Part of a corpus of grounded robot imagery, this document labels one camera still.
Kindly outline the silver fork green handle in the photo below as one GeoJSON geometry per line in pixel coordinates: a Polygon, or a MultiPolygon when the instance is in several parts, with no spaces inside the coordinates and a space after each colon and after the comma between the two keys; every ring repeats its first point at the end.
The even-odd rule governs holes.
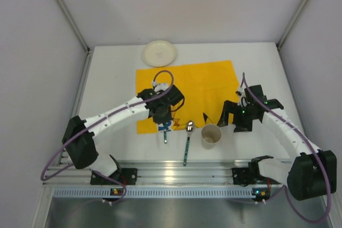
{"type": "Polygon", "coordinates": [[[168,132],[168,126],[167,124],[164,124],[164,129],[163,129],[164,144],[168,143],[167,132],[168,132]]]}

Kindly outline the yellow cartoon placemat cloth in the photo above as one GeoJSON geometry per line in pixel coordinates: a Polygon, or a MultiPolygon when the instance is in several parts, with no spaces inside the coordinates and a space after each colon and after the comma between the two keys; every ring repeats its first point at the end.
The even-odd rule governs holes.
{"type": "Polygon", "coordinates": [[[193,120],[197,128],[217,124],[226,100],[238,102],[239,87],[232,61],[216,61],[202,64],[165,67],[174,76],[174,84],[185,96],[184,105],[174,110],[169,131],[184,130],[193,120]]]}

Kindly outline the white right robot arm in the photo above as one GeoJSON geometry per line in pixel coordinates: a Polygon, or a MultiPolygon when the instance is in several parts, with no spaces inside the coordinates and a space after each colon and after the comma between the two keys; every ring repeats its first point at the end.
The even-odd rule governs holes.
{"type": "Polygon", "coordinates": [[[291,160],[285,163],[270,155],[252,158],[248,168],[253,179],[275,180],[299,201],[336,192],[337,157],[331,150],[323,151],[305,137],[288,117],[284,106],[264,95],[262,86],[240,88],[236,94],[240,101],[224,102],[218,126],[227,126],[232,115],[234,132],[251,132],[253,122],[258,120],[280,142],[291,160]]]}

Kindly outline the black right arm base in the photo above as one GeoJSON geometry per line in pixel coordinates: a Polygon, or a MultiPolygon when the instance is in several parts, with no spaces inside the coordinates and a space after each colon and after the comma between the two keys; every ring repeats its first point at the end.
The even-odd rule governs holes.
{"type": "Polygon", "coordinates": [[[270,178],[257,178],[254,176],[248,167],[232,168],[232,178],[234,185],[248,186],[248,185],[267,185],[270,182],[271,185],[279,184],[275,180],[270,178]]]}

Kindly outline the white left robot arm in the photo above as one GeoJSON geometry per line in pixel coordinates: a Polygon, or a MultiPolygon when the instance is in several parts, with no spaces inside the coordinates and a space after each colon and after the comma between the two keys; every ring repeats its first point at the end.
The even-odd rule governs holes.
{"type": "Polygon", "coordinates": [[[119,175],[121,167],[114,156],[101,153],[96,147],[116,142],[115,132],[137,121],[152,119],[157,125],[167,124],[173,120],[173,107],[182,107],[184,101],[177,86],[158,84],[105,113],[86,119],[71,118],[62,143],[75,169],[90,169],[106,177],[119,175]]]}

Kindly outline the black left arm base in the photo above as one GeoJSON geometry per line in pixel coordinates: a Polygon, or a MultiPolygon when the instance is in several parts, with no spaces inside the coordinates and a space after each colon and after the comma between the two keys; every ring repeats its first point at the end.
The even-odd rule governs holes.
{"type": "MultiPolygon", "coordinates": [[[[110,178],[113,180],[118,181],[119,183],[123,185],[135,185],[137,181],[137,172],[138,169],[136,168],[123,168],[121,171],[121,174],[119,175],[111,175],[110,178]]],[[[105,179],[102,176],[99,176],[98,174],[92,172],[91,179],[90,179],[91,185],[111,185],[115,184],[111,180],[105,179]]]]}

